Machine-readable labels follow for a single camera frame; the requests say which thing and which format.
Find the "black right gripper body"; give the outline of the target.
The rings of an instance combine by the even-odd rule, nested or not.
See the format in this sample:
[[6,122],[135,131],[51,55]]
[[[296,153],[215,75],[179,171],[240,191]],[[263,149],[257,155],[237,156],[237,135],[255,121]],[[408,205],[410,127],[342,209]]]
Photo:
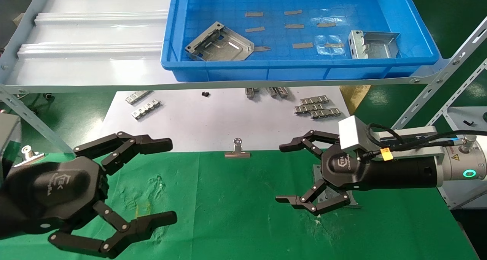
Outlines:
[[335,191],[438,187],[433,157],[389,161],[358,160],[333,145],[321,155],[321,174]]

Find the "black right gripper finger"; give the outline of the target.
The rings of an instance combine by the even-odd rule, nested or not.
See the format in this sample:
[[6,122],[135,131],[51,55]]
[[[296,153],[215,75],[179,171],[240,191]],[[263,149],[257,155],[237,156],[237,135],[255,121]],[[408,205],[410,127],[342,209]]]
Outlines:
[[311,214],[318,216],[334,211],[336,209],[348,206],[351,203],[351,198],[347,192],[339,193],[330,200],[318,202],[316,205],[314,201],[318,196],[325,191],[327,182],[318,180],[303,196],[276,196],[275,200],[279,203],[289,203],[294,209],[304,209]]
[[323,151],[313,144],[318,141],[326,144],[338,144],[339,135],[334,133],[327,133],[322,131],[310,130],[308,133],[300,137],[294,137],[290,143],[280,144],[279,150],[281,152],[293,152],[301,151],[302,149],[308,150],[316,157],[320,157]]

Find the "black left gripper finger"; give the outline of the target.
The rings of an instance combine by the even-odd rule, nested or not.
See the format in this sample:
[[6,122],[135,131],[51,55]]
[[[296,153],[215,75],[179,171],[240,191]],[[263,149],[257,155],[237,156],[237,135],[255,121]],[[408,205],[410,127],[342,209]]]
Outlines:
[[49,242],[63,251],[115,259],[132,243],[150,239],[155,229],[177,222],[174,211],[142,216],[127,222],[102,201],[97,201],[92,208],[115,229],[113,236],[103,241],[72,235],[73,227],[65,226],[51,234]]
[[102,169],[105,174],[113,175],[138,154],[169,152],[172,149],[173,142],[170,138],[152,139],[148,134],[134,136],[117,132],[76,146],[74,153],[77,157],[89,159],[106,155],[101,161]]

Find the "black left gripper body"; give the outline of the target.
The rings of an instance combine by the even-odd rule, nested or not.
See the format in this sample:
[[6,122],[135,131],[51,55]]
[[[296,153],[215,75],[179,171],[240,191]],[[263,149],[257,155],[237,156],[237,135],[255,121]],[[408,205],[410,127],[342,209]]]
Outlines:
[[104,170],[87,157],[13,168],[1,187],[1,238],[81,229],[97,216],[93,206],[108,187]]

